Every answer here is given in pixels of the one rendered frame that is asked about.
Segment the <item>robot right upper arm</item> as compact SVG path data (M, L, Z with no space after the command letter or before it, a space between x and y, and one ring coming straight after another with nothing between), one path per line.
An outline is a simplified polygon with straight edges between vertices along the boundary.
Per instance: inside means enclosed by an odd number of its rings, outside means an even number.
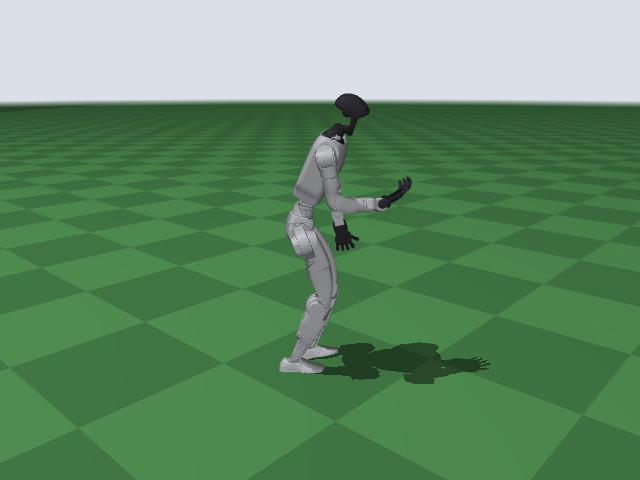
M322 145L317 147L315 160L322 178L323 189L328 207L336 212L334 201L338 197L345 197L338 194L339 178L337 172L337 156L332 145Z

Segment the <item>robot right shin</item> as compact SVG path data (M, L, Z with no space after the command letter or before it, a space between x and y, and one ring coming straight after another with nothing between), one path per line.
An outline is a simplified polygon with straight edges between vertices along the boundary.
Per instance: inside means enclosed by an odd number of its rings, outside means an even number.
M296 333L297 341L291 354L291 363L298 363L302 356L304 356L309 348L309 344L311 345L314 342L321 331L331 310L332 307L325 314L326 308L320 301L313 301L308 305L307 311L304 312ZM299 360L297 361L297 359ZM294 361L292 362L291 360Z

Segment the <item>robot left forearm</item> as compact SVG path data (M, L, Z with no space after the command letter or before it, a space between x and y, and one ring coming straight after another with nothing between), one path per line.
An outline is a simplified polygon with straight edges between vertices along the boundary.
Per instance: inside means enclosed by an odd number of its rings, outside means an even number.
M342 187L338 190L338 194L342 195ZM330 208L329 208L330 209ZM336 226L340 226L340 225L345 225L344 224L344 213L343 212L336 212L336 211L331 211L331 217L334 221L334 225Z

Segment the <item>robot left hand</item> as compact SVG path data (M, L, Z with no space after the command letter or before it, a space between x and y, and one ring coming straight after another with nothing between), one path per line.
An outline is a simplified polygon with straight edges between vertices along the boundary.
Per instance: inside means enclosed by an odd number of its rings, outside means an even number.
M343 219L344 220L344 219ZM350 234L347 228L347 224L346 221L344 220L344 224L345 225L340 225L340 226L336 226L334 225L333 222L333 228L334 228L334 232L336 233L336 237L335 237L335 243L336 243L336 250L339 251L339 245L341 245L341 250L344 251L344 245L346 246L346 249L349 250L349 245L354 248L355 245L354 243L352 243L352 239L358 241L359 238L355 237L353 235Z

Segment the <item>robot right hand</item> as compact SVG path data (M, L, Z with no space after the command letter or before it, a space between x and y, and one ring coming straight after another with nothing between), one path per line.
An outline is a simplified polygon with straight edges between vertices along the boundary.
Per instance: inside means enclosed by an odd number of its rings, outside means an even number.
M404 193L406 193L411 188L411 183L412 183L411 178L406 177L406 181L403 178L403 186L402 186L402 183L399 180L399 188L394 193L390 194L389 196L382 196L383 199L381 199L378 202L379 208L381 209L385 207L389 208L391 206L391 203L400 199L404 195Z

